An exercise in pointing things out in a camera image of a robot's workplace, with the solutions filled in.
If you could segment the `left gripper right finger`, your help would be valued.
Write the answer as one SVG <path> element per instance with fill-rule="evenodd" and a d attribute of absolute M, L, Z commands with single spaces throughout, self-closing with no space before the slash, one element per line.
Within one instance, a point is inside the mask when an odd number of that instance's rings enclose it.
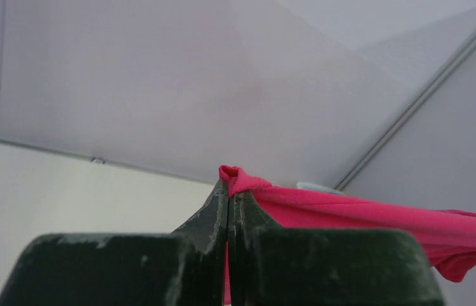
<path fill-rule="evenodd" d="M 392 229 L 284 228 L 250 192 L 229 200 L 233 305 L 443 305 L 418 242 Z"/>

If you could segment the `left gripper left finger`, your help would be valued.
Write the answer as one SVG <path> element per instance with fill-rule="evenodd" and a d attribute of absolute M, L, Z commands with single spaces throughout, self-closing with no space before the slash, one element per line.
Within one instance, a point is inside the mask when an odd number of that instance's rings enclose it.
<path fill-rule="evenodd" d="M 0 305 L 223 305 L 228 187 L 169 234 L 56 233 L 31 241 Z"/>

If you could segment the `pink t shirt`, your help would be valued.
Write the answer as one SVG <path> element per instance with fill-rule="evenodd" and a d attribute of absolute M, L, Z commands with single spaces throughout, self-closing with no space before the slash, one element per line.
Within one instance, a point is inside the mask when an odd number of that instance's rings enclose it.
<path fill-rule="evenodd" d="M 461 282 L 476 266 L 476 213 L 428 210 L 347 196 L 274 186 L 242 168 L 221 166 L 229 193 L 250 191 L 284 227 L 396 228 L 411 233 L 442 277 Z"/>

